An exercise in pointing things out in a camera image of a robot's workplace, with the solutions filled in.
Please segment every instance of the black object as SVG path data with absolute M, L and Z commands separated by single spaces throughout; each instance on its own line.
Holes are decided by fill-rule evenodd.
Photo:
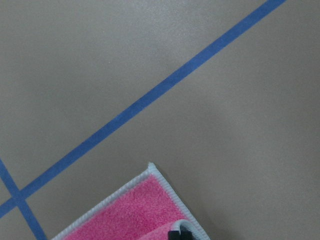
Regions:
M 169 231 L 168 240 L 193 240 L 192 232 L 190 231 Z
M 169 231 L 168 240 L 181 240 L 179 231 Z
M 193 240 L 192 232 L 181 231 L 180 240 Z

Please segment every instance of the white trim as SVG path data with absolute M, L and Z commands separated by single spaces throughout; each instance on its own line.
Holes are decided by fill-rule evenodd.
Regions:
M 98 203 L 94 208 L 89 210 L 87 213 L 79 217 L 76 221 L 74 221 L 70 226 L 60 232 L 56 237 L 52 238 L 52 240 L 62 240 L 64 237 L 69 235 L 73 230 L 83 225 L 87 220 L 89 220 L 95 213 L 99 212 L 100 210 L 104 209 L 108 205 L 110 205 L 114 200 L 119 198 L 121 195 L 125 194 L 128 190 L 132 189 L 137 184 L 141 183 L 150 175 L 150 170 L 147 169 L 142 172 L 140 175 L 133 178 L 131 181 L 127 182 L 125 185 L 120 187 L 117 191 L 113 194 L 108 196 L 106 199 Z
M 195 240 L 203 240 L 204 239 L 203 235 L 188 220 L 181 219 L 181 220 L 176 221 L 172 225 L 171 230 L 179 231 L 181 233 L 181 230 L 182 230 L 181 228 L 184 228 L 185 230 L 192 232 L 192 236 Z
M 173 188 L 170 186 L 170 184 L 167 182 L 167 180 L 164 178 L 164 176 L 159 172 L 159 170 L 156 168 L 156 166 L 150 162 L 148 165 L 148 169 L 151 172 L 152 175 L 154 175 L 164 190 L 168 193 L 172 201 L 178 206 L 178 208 L 182 211 L 182 213 L 188 218 L 188 220 L 193 224 L 195 229 L 198 230 L 200 234 L 198 234 L 199 240 L 210 240 L 209 236 L 205 232 L 205 230 L 200 226 L 198 221 L 195 219 L 195 217 L 192 215 L 192 213 L 189 211 L 189 209 L 186 207 L 186 205 L 181 201 L 181 199 L 178 197 L 178 195 L 175 193 Z
M 123 185 L 121 188 L 119 188 L 117 191 L 115 191 L 113 194 L 108 196 L 106 199 L 101 201 L 98 205 L 96 205 L 94 208 L 89 210 L 87 213 L 79 217 L 76 221 L 74 221 L 70 226 L 68 226 L 66 229 L 64 229 L 62 232 L 60 232 L 56 237 L 54 237 L 52 240 L 62 240 L 64 237 L 69 235 L 71 232 L 73 232 L 76 228 L 83 225 L 86 221 L 88 221 L 95 213 L 99 212 L 100 210 L 104 209 L 108 205 L 110 205 L 114 200 L 118 199 L 120 196 L 125 194 L 128 190 L 132 189 L 134 186 L 141 183 L 143 180 L 148 178 L 150 175 L 153 175 L 160 183 L 160 185 L 163 187 L 163 189 L 168 193 L 172 201 L 176 204 L 176 206 L 182 211 L 182 213 L 188 218 L 190 223 L 194 226 L 194 228 L 197 231 L 194 232 L 194 236 L 196 240 L 210 240 L 208 235 L 206 234 L 205 230 L 200 226 L 198 221 L 195 219 L 195 217 L 191 214 L 189 209 L 184 205 L 184 203 L 181 201 L 181 199 L 178 197 L 178 195 L 175 193 L 173 188 L 170 186 L 170 184 L 167 182 L 167 180 L 162 176 L 162 174 L 158 171 L 156 166 L 153 163 L 148 164 L 148 168 L 142 172 L 140 175 L 133 178 L 131 181 Z M 177 221 L 174 226 L 177 226 L 177 224 L 187 227 L 190 226 L 189 222 L 188 224 L 185 223 L 188 221 Z

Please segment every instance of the concrete floor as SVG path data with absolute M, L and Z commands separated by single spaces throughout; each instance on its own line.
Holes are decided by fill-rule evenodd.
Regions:
M 0 158 L 18 188 L 263 2 L 0 1 Z M 154 162 L 212 240 L 318 240 L 319 10 L 286 1 L 31 195 L 48 239 Z M 35 239 L 17 207 L 0 239 Z

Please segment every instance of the pink microfiber cloth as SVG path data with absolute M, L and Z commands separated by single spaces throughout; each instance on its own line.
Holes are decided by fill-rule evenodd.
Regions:
M 194 240 L 210 240 L 156 166 L 149 163 L 147 170 L 53 240 L 168 240 L 169 231 L 191 232 Z

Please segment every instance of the blue tape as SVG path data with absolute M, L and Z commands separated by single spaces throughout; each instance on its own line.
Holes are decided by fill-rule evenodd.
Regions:
M 118 116 L 112 119 L 109 123 L 99 129 L 96 133 L 90 136 L 87 140 L 69 152 L 66 156 L 56 162 L 43 174 L 29 183 L 25 188 L 23 188 L 20 193 L 22 198 L 26 199 L 45 184 L 51 181 L 54 177 L 60 174 L 63 170 L 68 168 L 71 164 L 77 161 L 80 157 L 94 148 L 97 144 L 111 135 L 114 131 L 132 119 L 135 115 L 140 113 L 144 108 L 149 106 L 177 83 L 183 80 L 186 76 L 191 74 L 194 70 L 204 64 L 207 60 L 213 57 L 215 54 L 220 52 L 227 45 L 232 43 L 236 38 L 246 32 L 253 25 L 258 23 L 266 15 L 271 13 L 277 7 L 279 7 L 286 0 L 267 0 L 264 4 L 250 13 L 247 17 L 241 20 L 238 24 L 228 30 L 225 34 L 199 52 L 196 56 L 186 62 L 183 66 L 173 72 L 165 80 L 147 92 L 139 100 L 121 112 Z M 0 207 L 0 216 L 8 211 L 11 207 L 10 202 L 4 203 Z
M 2 218 L 4 215 L 6 215 L 8 212 L 10 212 L 15 207 L 16 207 L 16 203 L 15 203 L 14 199 L 11 197 L 9 200 L 7 200 L 5 203 L 3 203 L 0 206 L 0 218 Z
M 36 217 L 32 213 L 30 207 L 28 206 L 26 200 L 22 198 L 20 191 L 12 179 L 11 175 L 9 174 L 6 166 L 0 159 L 0 177 L 2 181 L 4 182 L 4 185 L 10 192 L 13 201 L 15 205 L 19 208 L 21 211 L 24 219 L 26 220 L 27 224 L 29 225 L 30 229 L 32 230 L 34 236 L 37 240 L 46 240 L 47 237 L 41 228 L 40 224 L 38 223 Z

